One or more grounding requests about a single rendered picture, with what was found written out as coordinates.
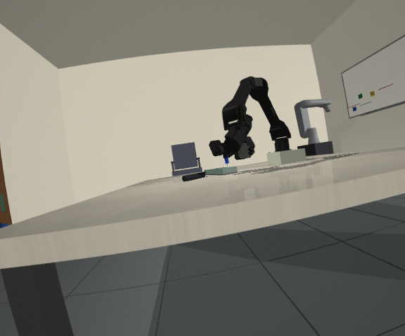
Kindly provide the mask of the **white keyboard with letter keys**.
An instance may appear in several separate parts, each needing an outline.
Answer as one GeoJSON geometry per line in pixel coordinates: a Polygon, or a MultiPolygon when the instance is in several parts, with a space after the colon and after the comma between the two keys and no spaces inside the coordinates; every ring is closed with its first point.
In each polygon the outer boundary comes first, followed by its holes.
{"type": "Polygon", "coordinates": [[[238,172],[237,167],[222,167],[205,170],[206,175],[227,175],[227,174],[234,174],[237,172],[238,172]]]}

